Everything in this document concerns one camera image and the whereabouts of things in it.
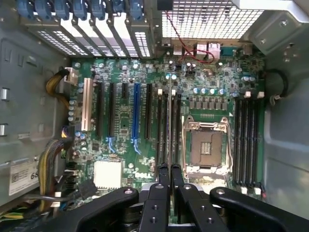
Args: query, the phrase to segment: motherboard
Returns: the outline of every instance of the motherboard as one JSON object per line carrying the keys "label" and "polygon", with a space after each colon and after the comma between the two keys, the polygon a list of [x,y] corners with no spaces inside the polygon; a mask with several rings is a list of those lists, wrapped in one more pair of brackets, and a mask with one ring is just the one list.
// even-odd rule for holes
{"label": "motherboard", "polygon": [[[64,158],[77,170],[68,188],[93,178],[98,196],[155,182],[157,166],[178,163],[205,192],[227,186],[258,196],[263,172],[264,57],[233,50],[214,63],[77,59],[72,63]],[[72,73],[78,77],[72,82]]]}

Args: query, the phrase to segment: white pci slot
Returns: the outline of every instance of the white pci slot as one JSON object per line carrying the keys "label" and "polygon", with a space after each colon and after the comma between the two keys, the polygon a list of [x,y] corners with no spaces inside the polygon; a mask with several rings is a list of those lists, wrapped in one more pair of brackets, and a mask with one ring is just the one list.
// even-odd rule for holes
{"label": "white pci slot", "polygon": [[93,80],[84,79],[83,112],[82,112],[82,131],[91,130]]}

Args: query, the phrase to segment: green circuit board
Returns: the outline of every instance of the green circuit board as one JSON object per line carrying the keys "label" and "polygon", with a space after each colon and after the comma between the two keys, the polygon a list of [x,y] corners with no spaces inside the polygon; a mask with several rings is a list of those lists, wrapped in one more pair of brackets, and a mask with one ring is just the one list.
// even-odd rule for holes
{"label": "green circuit board", "polygon": [[[173,89],[176,94],[181,95],[181,116],[184,118],[193,117],[198,122],[220,122],[223,117],[228,119],[231,127],[231,145],[234,142],[234,120],[235,120],[235,98],[233,94],[240,94],[244,91],[251,91],[257,94],[264,91],[264,80],[259,79],[258,73],[264,69],[264,57],[260,53],[252,56],[226,56],[214,64],[199,64],[193,60],[186,59],[181,64],[177,57],[163,57],[158,60],[139,59],[77,59],[72,63],[72,67],[79,72],[78,87],[71,88],[71,100],[78,102],[75,109],[74,121],[71,125],[78,131],[80,128],[82,114],[82,84],[84,78],[95,79],[92,118],[95,122],[97,91],[96,85],[104,83],[104,120],[103,136],[98,138],[95,133],[95,123],[90,131],[82,131],[84,139],[75,138],[73,150],[78,152],[78,156],[69,157],[69,161],[77,163],[79,171],[77,183],[85,179],[93,178],[94,164],[98,160],[114,161],[122,163],[121,185],[132,186],[140,189],[145,183],[155,182],[155,167],[157,155],[157,134],[158,125],[163,125],[163,121],[157,121],[158,111],[158,90],[163,93],[170,93]],[[173,61],[177,66],[171,71],[169,61]],[[196,65],[194,72],[188,72],[187,63]],[[172,80],[171,75],[175,74],[176,79]],[[244,76],[254,77],[255,80],[245,83]],[[110,83],[116,84],[115,93],[115,118],[114,137],[112,145],[115,152],[112,152],[108,141],[108,112],[109,112],[109,87]],[[122,83],[128,85],[127,98],[122,97]],[[135,83],[141,83],[140,94],[140,117],[139,117],[139,139],[138,146],[140,155],[135,151],[132,144],[132,123],[133,123],[133,89]],[[151,124],[150,138],[145,139],[145,119],[146,119],[146,85],[152,84],[153,91],[151,102]],[[258,126],[258,155],[257,155],[257,181],[262,179],[263,172],[263,122],[264,106],[260,101]],[[168,114],[169,105],[164,108],[163,114]],[[186,133],[186,164],[190,164],[191,133]],[[225,163],[225,150],[227,146],[227,136],[222,138],[222,164]],[[190,178],[187,181],[205,184],[208,180]],[[99,195],[103,195],[113,189],[100,189]]]}

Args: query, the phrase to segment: barcode label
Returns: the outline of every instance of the barcode label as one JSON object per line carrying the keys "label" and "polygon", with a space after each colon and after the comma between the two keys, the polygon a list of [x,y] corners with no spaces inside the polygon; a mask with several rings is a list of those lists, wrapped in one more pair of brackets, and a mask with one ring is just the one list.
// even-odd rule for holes
{"label": "barcode label", "polygon": [[38,183],[37,162],[26,162],[11,167],[9,195],[16,194]]}

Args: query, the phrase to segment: red wire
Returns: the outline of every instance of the red wire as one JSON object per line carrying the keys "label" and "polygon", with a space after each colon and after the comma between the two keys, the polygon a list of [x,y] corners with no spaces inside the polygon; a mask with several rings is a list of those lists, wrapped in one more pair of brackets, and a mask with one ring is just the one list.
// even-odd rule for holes
{"label": "red wire", "polygon": [[[209,51],[204,51],[204,50],[199,50],[199,49],[195,49],[195,50],[189,51],[188,47],[184,44],[183,40],[182,40],[181,37],[180,37],[180,34],[178,33],[176,27],[174,26],[173,21],[171,20],[171,18],[170,18],[170,16],[169,16],[169,13],[168,13],[167,11],[165,11],[165,14],[166,14],[166,16],[167,16],[167,18],[168,18],[168,20],[169,20],[171,26],[173,27],[173,29],[174,29],[174,31],[175,31],[175,33],[176,33],[176,35],[177,35],[177,37],[178,37],[180,43],[182,44],[183,48],[184,48],[185,51],[186,51],[186,54],[183,55],[183,57],[182,57],[180,60],[183,60],[183,58],[184,58],[185,56],[189,55],[192,59],[196,60],[196,61],[199,62],[199,63],[204,63],[204,64],[213,63],[214,60],[215,60],[215,57],[214,57],[214,55],[213,55],[211,52],[209,52]],[[195,52],[195,51],[203,52],[203,53],[206,53],[206,54],[211,55],[211,56],[212,56],[211,61],[205,61],[205,60],[196,58],[196,57],[192,54],[192,52]]]}

